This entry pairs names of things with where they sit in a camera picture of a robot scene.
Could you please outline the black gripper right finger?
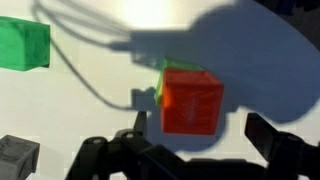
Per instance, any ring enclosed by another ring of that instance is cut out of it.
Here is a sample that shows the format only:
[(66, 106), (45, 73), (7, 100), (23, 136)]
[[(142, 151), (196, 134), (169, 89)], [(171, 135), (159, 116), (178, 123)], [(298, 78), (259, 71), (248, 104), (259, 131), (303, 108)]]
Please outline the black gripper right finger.
[(320, 148), (289, 132), (278, 131), (257, 113), (249, 113), (245, 136), (268, 162), (263, 180), (320, 180)]

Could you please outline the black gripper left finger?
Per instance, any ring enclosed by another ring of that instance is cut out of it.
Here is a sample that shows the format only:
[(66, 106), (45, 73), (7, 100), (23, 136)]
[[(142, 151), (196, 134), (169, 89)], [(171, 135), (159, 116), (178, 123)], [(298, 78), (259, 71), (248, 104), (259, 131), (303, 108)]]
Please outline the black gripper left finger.
[(185, 162), (147, 141), (146, 124), (146, 112), (139, 111), (133, 128), (119, 130), (111, 141), (102, 136), (84, 140), (66, 180), (111, 180), (119, 172), (127, 180), (184, 180)]

